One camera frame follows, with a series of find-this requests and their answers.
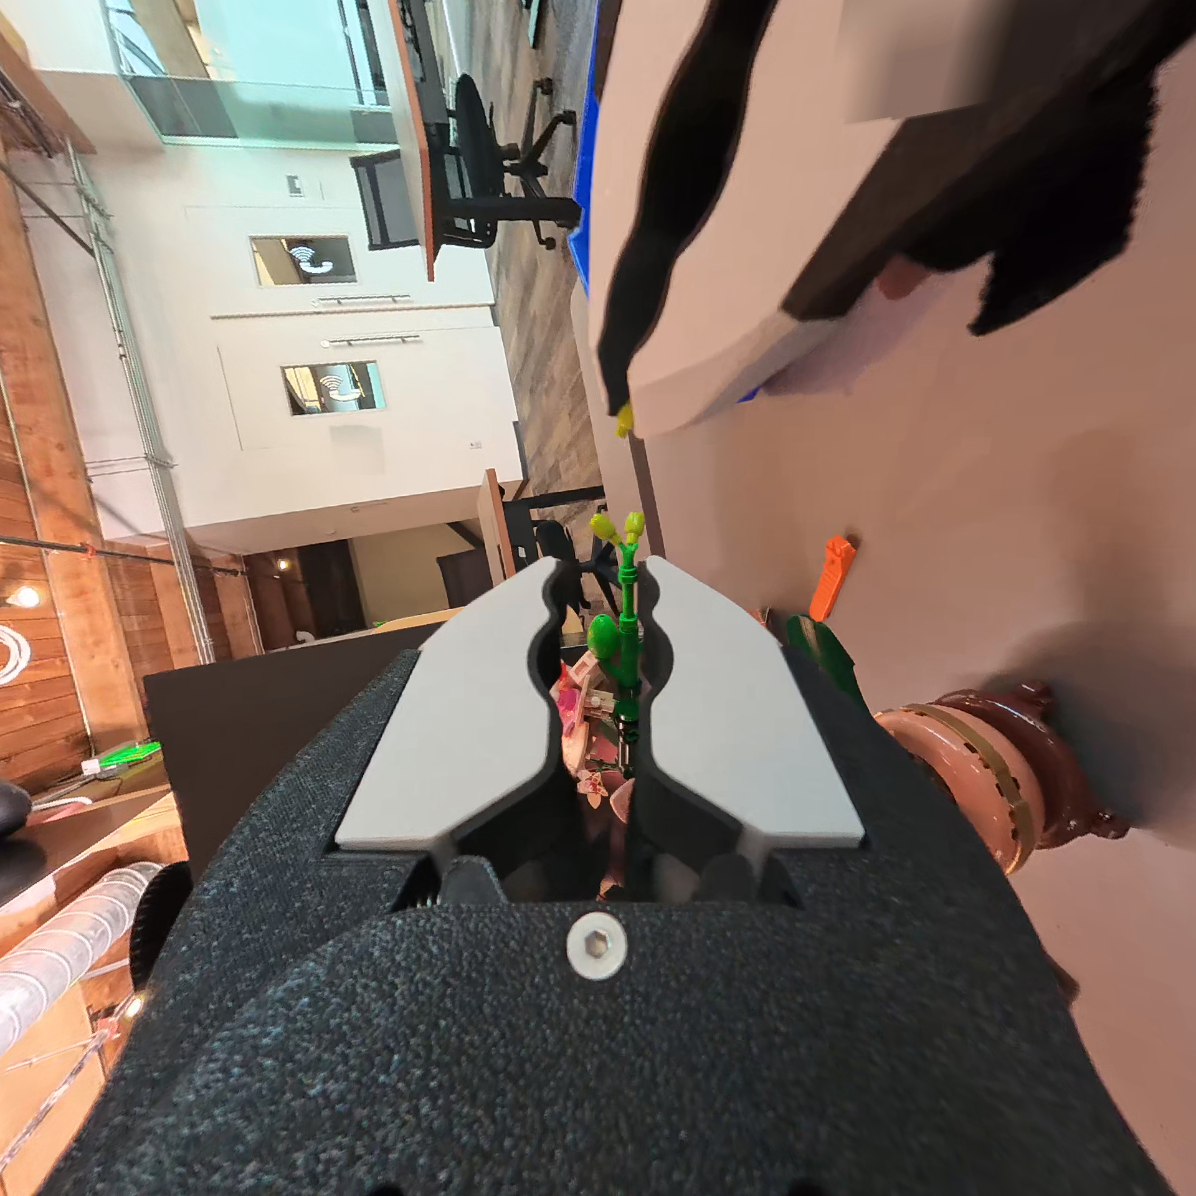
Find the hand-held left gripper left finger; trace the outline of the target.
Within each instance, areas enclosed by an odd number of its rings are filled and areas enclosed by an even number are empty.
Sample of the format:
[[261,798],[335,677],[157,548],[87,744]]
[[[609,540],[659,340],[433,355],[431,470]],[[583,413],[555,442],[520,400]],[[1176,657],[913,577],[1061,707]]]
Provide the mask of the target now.
[[548,794],[561,761],[563,561],[544,557],[463,607],[417,653],[337,826],[344,851],[517,853],[500,816]]

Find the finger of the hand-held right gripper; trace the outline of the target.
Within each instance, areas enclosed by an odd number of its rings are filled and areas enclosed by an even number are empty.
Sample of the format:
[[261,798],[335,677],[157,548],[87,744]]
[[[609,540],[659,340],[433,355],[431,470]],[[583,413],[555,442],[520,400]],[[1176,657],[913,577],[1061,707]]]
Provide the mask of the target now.
[[591,209],[591,352],[611,418],[650,424],[637,353],[739,141],[737,2],[598,2],[600,122]]
[[859,296],[1103,50],[1103,2],[628,2],[635,435],[859,340]]

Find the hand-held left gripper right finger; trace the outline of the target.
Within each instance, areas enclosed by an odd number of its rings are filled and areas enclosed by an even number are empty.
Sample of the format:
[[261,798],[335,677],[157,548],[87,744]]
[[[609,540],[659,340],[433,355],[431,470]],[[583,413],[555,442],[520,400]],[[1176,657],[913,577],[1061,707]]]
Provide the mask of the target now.
[[670,561],[641,566],[637,822],[665,853],[857,848],[865,829],[781,642]]

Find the toy brick orchid stem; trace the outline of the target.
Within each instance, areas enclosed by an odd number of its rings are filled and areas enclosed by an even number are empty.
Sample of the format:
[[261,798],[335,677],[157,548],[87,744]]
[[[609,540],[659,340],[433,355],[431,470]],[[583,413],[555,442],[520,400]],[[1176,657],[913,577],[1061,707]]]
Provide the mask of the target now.
[[644,868],[635,827],[646,701],[639,602],[644,527],[642,513],[629,513],[622,529],[604,509],[591,516],[609,611],[589,620],[583,655],[561,666],[552,689],[563,761],[579,796],[587,844],[602,868],[596,896],[605,903],[631,900]]

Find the long background desk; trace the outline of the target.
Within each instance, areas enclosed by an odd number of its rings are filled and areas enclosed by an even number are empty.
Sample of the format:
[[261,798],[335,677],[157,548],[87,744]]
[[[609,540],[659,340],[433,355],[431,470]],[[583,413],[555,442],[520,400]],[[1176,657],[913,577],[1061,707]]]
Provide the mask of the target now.
[[415,87],[411,54],[404,35],[398,2],[378,2],[376,35],[379,57],[387,78],[392,122],[396,128],[400,159],[411,216],[417,226],[417,242],[424,255],[426,279],[435,281],[435,224],[431,213],[429,146],[422,120],[420,100]]

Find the grey desk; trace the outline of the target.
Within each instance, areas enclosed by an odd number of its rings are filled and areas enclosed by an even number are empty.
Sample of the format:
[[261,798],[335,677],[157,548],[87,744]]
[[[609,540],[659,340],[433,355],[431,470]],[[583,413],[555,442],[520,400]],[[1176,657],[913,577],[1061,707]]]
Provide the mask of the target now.
[[1044,679],[1133,822],[1013,879],[1079,981],[1085,1046],[1194,1192],[1194,46],[1159,76],[1127,250],[1035,316],[966,331],[948,279],[848,390],[759,396],[648,444],[665,553],[746,607],[803,609],[835,533],[831,626],[872,709]]

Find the blue bin with compartments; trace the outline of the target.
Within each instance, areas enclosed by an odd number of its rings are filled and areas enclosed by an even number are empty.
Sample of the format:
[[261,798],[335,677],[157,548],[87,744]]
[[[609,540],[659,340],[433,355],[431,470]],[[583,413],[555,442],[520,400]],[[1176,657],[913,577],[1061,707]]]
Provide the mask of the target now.
[[574,172],[574,202],[579,207],[579,222],[566,235],[566,246],[574,261],[576,276],[583,292],[591,294],[591,209],[592,209],[592,166],[596,153],[596,126],[600,122],[600,100],[596,96],[596,41],[591,44],[585,103],[579,118],[579,144]]

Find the green toy brick leaves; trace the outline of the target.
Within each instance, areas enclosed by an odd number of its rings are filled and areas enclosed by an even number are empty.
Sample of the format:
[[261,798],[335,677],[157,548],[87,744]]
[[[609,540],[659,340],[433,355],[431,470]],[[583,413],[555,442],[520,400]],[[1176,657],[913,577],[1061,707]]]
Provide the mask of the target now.
[[805,613],[792,614],[785,622],[785,657],[815,666],[855,709],[866,716],[874,714],[861,692],[852,655],[826,622]]

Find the black office chair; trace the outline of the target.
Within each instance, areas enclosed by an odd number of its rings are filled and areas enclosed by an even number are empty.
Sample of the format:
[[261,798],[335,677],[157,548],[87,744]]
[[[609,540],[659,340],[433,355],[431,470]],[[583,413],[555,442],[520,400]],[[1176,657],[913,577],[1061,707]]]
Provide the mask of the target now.
[[[470,74],[455,81],[455,105],[448,111],[450,126],[429,131],[429,202],[431,250],[442,246],[494,246],[500,222],[529,222],[537,242],[555,248],[555,239],[544,235],[542,224],[574,231],[583,211],[570,196],[548,194],[542,179],[548,176],[544,153],[559,128],[576,128],[578,115],[563,109],[552,115],[542,131],[535,131],[537,100],[552,100],[555,81],[550,76],[531,83],[529,105],[522,139],[500,142],[494,113],[485,109]],[[350,159],[363,218],[367,248],[372,252],[415,248],[420,244],[411,209],[407,179],[400,150],[368,153]]]

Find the black upright panel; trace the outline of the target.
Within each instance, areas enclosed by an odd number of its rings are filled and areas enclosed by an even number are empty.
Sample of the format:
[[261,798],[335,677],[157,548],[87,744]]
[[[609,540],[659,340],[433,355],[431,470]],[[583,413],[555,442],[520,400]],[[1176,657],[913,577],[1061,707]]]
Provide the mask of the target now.
[[457,609],[315,644],[152,674],[143,681],[193,879],[263,789],[404,650]]

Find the orange brick separator tool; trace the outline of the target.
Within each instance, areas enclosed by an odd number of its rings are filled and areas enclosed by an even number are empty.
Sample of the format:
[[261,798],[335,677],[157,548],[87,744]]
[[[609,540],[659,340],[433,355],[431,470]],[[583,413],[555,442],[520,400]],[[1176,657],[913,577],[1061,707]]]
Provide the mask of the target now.
[[846,535],[833,535],[824,546],[824,561],[809,602],[809,618],[826,622],[837,605],[846,576],[857,555],[857,544]]

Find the white door with window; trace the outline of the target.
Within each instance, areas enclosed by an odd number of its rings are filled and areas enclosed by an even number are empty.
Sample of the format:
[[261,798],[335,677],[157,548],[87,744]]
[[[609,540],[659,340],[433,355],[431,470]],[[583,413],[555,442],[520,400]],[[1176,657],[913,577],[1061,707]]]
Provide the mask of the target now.
[[215,316],[350,309],[489,307],[483,252],[446,248],[426,274],[418,246],[370,250],[359,207],[187,205],[189,268]]
[[315,446],[337,433],[381,448],[492,452],[517,442],[496,326],[230,322],[220,372],[244,450]]

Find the silver flexible duct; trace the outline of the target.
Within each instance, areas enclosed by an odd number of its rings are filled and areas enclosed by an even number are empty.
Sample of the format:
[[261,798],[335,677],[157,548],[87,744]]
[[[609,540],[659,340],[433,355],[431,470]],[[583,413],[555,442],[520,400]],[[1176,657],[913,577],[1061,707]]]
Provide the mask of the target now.
[[128,933],[150,881],[141,861],[104,876],[2,959],[2,1053]]

